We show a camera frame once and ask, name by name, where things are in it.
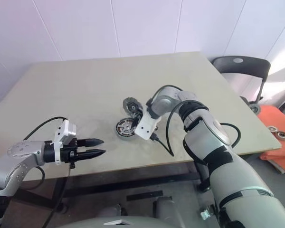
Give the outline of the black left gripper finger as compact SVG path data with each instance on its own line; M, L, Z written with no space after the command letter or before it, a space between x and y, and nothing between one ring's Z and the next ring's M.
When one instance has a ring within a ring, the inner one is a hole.
M104 141L97 138L77 139L77 146L98 146Z
M101 156L105 152L106 152L106 150L101 150L101 149L91 149L91 150L87 150L85 152L79 152L76 155L76 160L92 159L92 158Z

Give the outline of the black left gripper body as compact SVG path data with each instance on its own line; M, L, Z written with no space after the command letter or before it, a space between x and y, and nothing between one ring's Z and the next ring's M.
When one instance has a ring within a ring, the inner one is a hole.
M70 168L75 168L75 158L77 155L77 138L74 138L70 141L69 144L63 145L61 148L61 161L64 163L69 163Z

